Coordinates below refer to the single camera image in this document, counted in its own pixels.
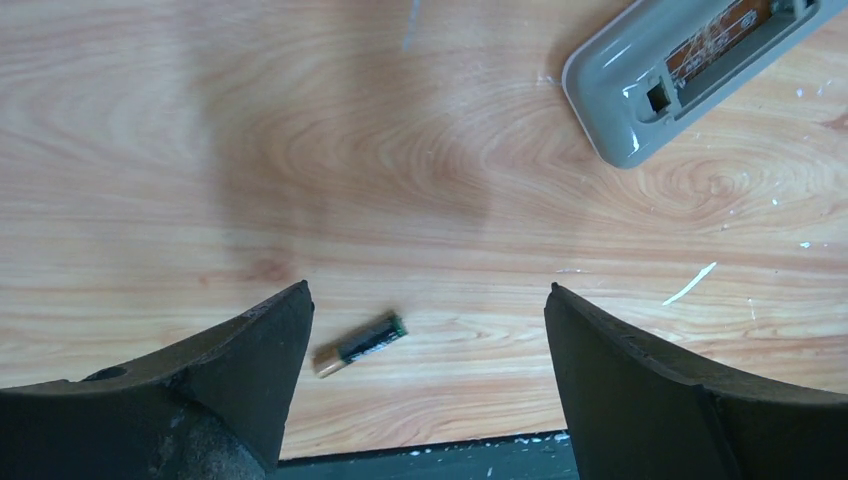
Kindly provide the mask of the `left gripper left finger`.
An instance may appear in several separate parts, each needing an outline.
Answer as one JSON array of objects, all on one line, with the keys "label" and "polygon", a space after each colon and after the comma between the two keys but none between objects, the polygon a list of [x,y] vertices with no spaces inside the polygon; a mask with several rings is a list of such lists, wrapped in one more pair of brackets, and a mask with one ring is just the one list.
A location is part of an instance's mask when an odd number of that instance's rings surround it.
[{"label": "left gripper left finger", "polygon": [[1,392],[5,479],[263,479],[279,460],[314,316],[298,282],[82,380]]}]

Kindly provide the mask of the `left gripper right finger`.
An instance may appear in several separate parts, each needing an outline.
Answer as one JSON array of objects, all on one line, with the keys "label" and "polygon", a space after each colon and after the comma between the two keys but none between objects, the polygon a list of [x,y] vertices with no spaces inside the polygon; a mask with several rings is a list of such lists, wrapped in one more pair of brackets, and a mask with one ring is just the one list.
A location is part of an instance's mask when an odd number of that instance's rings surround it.
[{"label": "left gripper right finger", "polygon": [[843,479],[847,398],[695,354],[553,284],[544,308],[583,479]]}]

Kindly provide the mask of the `grey remote control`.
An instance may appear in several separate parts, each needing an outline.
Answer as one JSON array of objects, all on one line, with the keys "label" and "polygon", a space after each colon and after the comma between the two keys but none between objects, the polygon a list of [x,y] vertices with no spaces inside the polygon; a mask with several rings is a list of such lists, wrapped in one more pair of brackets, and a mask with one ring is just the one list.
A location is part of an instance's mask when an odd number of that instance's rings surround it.
[{"label": "grey remote control", "polygon": [[598,156],[634,168],[846,8],[636,1],[569,57],[563,90]]}]

